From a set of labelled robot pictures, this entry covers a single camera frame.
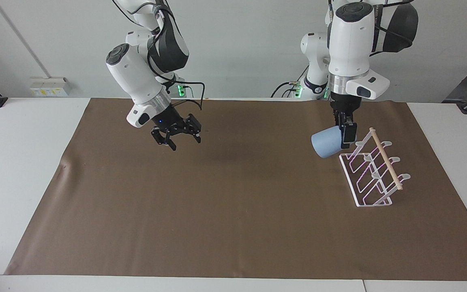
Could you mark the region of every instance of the white metal frame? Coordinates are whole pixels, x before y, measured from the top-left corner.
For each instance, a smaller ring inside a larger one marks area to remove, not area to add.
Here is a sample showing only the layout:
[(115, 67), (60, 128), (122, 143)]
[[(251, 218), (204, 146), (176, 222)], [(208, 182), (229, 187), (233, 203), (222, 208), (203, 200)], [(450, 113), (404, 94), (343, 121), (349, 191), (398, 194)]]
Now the white metal frame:
[[(374, 139), (376, 147), (370, 153), (361, 153), (363, 147), (365, 144), (367, 144), (371, 137)], [(362, 141), (356, 142), (356, 149), (351, 154), (344, 153), (339, 155), (341, 165), (343, 166), (343, 170), (345, 172), (345, 177), (347, 177), (347, 181), (354, 198), (354, 203), (356, 203), (357, 207), (380, 207), (391, 205), (392, 199), (390, 196), (396, 191), (401, 191), (403, 189), (403, 181), (411, 178), (410, 174), (396, 174), (392, 165), (401, 161), (401, 159), (400, 157), (389, 158), (384, 150), (386, 147), (391, 145), (392, 142), (390, 141), (381, 142), (378, 138), (378, 135), (376, 135), (376, 130), (374, 128), (370, 128), (365, 138)], [(376, 163), (376, 159), (379, 156), (382, 157), (383, 163), (378, 165)], [(365, 170), (362, 172), (361, 176), (356, 182), (352, 182), (349, 176), (349, 171), (352, 174), (355, 174), (362, 167), (365, 167)], [(368, 181), (365, 186), (363, 186), (363, 183), (365, 182), (364, 177), (368, 173), (371, 175), (371, 180)], [(391, 175), (393, 182), (385, 185), (383, 182), (383, 177), (387, 173)], [(372, 193), (375, 193), (376, 191), (382, 195), (381, 198), (373, 203), (367, 203), (368, 196)]]

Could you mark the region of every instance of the white table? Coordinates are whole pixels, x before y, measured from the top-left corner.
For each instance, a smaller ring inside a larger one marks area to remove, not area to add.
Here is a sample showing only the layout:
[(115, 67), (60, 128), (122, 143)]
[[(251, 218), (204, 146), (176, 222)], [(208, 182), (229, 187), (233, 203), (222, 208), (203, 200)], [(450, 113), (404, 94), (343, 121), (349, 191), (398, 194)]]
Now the white table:
[[(89, 99), (11, 99), (0, 109), (0, 290), (467, 290), (467, 282), (1, 276), (88, 102)], [(411, 103), (409, 106), (467, 207), (467, 116), (454, 105)]]

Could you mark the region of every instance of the wall outlet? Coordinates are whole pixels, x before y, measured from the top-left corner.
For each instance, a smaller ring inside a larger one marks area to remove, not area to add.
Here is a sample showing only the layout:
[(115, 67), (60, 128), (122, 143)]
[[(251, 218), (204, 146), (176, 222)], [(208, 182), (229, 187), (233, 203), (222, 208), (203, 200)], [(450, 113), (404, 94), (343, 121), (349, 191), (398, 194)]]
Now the wall outlet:
[(67, 97), (71, 92), (71, 87), (66, 78), (34, 78), (32, 77), (30, 90), (37, 97)]

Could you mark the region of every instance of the white wall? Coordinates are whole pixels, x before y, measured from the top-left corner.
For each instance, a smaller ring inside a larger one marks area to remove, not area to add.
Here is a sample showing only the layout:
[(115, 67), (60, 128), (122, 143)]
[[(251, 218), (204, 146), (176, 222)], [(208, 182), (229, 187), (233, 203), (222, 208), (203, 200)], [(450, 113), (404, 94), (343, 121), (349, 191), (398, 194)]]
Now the white wall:
[[(206, 97), (264, 97), (307, 65), (300, 39), (323, 30), (327, 0), (169, 0), (191, 57), (179, 74), (204, 81)], [(107, 53), (135, 26), (111, 0), (0, 0), (3, 11), (51, 76), (67, 77), (73, 97), (124, 97)], [(372, 58), (391, 79), (383, 99), (442, 101), (467, 75), (467, 1), (416, 0), (413, 48)], [(44, 73), (0, 16), (0, 88), (29, 96)]]

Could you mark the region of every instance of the black clamp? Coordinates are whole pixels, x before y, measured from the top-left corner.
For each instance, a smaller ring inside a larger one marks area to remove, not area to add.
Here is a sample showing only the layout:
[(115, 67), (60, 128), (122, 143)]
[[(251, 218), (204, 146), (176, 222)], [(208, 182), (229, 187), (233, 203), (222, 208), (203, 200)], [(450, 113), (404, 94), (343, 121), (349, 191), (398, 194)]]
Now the black clamp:
[(189, 114), (185, 120), (175, 122), (169, 127), (160, 128), (156, 126), (150, 131), (158, 145), (167, 145), (172, 149), (172, 151), (176, 151), (176, 144), (174, 144), (174, 141), (170, 139), (171, 136), (178, 135), (180, 133), (189, 134), (192, 135), (198, 143), (201, 143), (201, 137), (199, 135), (200, 132), (201, 124), (193, 114)]
[(356, 141), (356, 131), (358, 124), (353, 122), (352, 115), (344, 112), (334, 111), (336, 125), (341, 132), (341, 148), (348, 149)]

